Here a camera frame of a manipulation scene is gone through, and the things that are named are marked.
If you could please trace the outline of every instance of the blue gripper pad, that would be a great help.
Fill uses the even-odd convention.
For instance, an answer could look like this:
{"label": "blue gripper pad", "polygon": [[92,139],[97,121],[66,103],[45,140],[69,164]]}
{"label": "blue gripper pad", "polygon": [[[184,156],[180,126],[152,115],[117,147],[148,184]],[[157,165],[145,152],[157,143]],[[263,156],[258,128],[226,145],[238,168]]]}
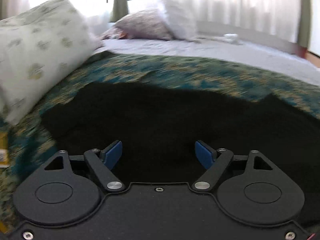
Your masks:
{"label": "blue gripper pad", "polygon": [[217,152],[203,141],[195,143],[196,157],[205,169],[209,169],[217,158]]}
{"label": "blue gripper pad", "polygon": [[122,142],[117,140],[111,143],[107,148],[102,150],[103,155],[103,164],[109,170],[112,170],[122,155]]}

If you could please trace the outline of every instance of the white bed sheet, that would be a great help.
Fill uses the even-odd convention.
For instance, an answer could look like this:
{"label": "white bed sheet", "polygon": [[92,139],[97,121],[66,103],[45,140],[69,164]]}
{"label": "white bed sheet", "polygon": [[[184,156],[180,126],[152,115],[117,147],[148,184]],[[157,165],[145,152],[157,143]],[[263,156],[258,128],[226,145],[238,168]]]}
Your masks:
{"label": "white bed sheet", "polygon": [[119,54],[145,54],[167,56],[209,57],[240,62],[286,74],[304,82],[320,86],[320,70],[309,61],[269,47],[243,42],[233,45],[219,41],[202,40],[201,43],[188,41],[160,40],[104,40],[104,47]]}

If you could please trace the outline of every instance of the patterned blanket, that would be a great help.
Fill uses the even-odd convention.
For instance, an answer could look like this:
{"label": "patterned blanket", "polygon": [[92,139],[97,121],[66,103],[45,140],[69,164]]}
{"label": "patterned blanket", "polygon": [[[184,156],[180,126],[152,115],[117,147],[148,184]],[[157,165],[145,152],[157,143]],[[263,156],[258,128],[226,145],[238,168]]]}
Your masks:
{"label": "patterned blanket", "polygon": [[55,141],[40,125],[41,114],[69,102],[93,81],[219,91],[248,101],[274,93],[320,119],[320,87],[279,73],[211,58],[97,54],[51,89],[17,126],[9,127],[0,119],[0,131],[9,132],[11,160],[10,168],[0,170],[0,220],[9,229],[18,222],[11,198],[15,188],[57,151]]}

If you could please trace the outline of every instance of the black fabric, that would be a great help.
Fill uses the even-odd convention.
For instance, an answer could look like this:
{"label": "black fabric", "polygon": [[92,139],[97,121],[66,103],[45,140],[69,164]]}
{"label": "black fabric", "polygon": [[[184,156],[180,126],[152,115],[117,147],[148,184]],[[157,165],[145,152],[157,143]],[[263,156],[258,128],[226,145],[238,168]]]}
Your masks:
{"label": "black fabric", "polygon": [[299,222],[320,221],[320,122],[274,95],[250,103],[209,91],[94,82],[47,111],[42,124],[71,155],[121,140],[113,173],[126,184],[195,181],[204,172],[196,140],[238,155],[260,150],[304,191]]}

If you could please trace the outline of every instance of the triangular cutout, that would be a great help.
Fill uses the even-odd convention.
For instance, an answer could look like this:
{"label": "triangular cutout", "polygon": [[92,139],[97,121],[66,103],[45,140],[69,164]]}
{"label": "triangular cutout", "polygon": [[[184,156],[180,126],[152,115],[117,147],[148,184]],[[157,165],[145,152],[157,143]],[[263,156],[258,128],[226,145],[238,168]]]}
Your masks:
{"label": "triangular cutout", "polygon": [[58,156],[52,162],[47,165],[44,170],[45,171],[54,171],[54,170],[62,170],[63,169],[63,157]]}
{"label": "triangular cutout", "polygon": [[259,156],[256,156],[255,158],[254,158],[254,166],[253,166],[253,168],[255,169],[255,170],[267,170],[267,171],[272,171],[273,170],[273,168],[271,168],[270,166],[269,166],[269,164],[268,163],[266,163],[261,157],[259,157]]}

